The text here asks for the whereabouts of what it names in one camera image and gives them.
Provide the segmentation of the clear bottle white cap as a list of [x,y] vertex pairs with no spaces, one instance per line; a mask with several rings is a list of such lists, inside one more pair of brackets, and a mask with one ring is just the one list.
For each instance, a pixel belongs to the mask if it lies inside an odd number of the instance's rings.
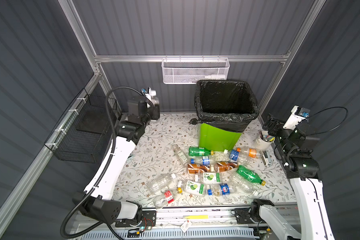
[[156,194],[168,187],[176,178],[177,175],[174,173],[162,175],[148,184],[148,190],[151,194]]

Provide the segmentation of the clear bottle red label front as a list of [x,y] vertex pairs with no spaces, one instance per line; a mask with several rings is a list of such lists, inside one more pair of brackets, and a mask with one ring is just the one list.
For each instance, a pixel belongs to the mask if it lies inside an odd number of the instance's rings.
[[176,200],[178,200],[183,194],[181,188],[165,190],[160,196],[154,199],[154,206],[156,209],[162,209]]

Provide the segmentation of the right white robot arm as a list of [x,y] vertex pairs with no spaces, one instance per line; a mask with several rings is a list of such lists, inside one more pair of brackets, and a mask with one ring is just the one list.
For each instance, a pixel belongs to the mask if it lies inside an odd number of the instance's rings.
[[335,238],[325,206],[322,173],[312,156],[320,139],[308,119],[306,113],[292,113],[286,122],[268,115],[264,123],[264,129],[276,137],[274,153],[295,193],[301,231],[292,227],[269,200],[255,199],[248,215],[256,224],[267,224],[280,240]]

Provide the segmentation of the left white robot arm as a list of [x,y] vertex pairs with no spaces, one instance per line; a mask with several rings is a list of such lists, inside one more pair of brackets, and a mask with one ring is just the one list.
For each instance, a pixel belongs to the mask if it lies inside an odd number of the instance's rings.
[[82,215],[109,225],[117,221],[139,224],[142,220],[142,206],[112,197],[121,171],[145,128],[150,121],[160,118],[159,99],[152,94],[132,97],[128,108],[128,113],[115,126],[116,139],[111,141],[99,170],[84,192],[76,193],[73,198]]

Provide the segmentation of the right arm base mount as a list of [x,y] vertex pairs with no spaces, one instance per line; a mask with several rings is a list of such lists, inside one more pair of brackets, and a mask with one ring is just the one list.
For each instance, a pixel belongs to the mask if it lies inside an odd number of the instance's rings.
[[233,209],[231,213],[234,215],[237,223],[240,225],[266,223],[266,221],[260,217],[259,209],[236,208]]

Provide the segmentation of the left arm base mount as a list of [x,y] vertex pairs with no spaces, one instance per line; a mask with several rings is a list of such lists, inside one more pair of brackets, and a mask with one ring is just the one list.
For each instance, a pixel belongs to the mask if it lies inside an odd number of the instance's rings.
[[156,225],[157,211],[147,210],[138,212],[133,219],[122,219],[115,222],[116,228],[137,228],[137,227],[154,227]]

